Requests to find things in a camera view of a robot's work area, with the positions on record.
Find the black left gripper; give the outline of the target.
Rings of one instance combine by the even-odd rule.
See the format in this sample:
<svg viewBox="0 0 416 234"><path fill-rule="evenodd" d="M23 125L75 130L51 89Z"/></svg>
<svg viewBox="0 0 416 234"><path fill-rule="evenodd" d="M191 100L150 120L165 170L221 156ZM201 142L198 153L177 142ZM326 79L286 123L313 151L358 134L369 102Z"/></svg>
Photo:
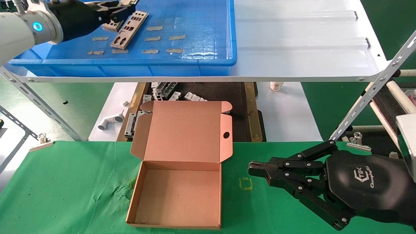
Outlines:
<svg viewBox="0 0 416 234"><path fill-rule="evenodd" d="M102 24L127 19L136 4L136 0L55 0L49 2L49 9L61 25L65 42L88 35Z"/></svg>

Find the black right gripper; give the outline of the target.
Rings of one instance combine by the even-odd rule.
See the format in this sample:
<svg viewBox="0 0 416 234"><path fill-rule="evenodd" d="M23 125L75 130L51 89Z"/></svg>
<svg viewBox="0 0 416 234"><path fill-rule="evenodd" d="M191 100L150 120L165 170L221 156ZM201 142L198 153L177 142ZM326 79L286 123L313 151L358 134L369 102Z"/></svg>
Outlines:
<svg viewBox="0 0 416 234"><path fill-rule="evenodd" d="M284 189L328 225L342 230L350 223L352 213L321 198L327 195L324 182L308 177L324 174L324 162L319 161L324 156L329 156L325 161L329 190L355 216L415 226L416 185L400 159L338 151L331 140L288 158L251 161L249 175Z"/></svg>

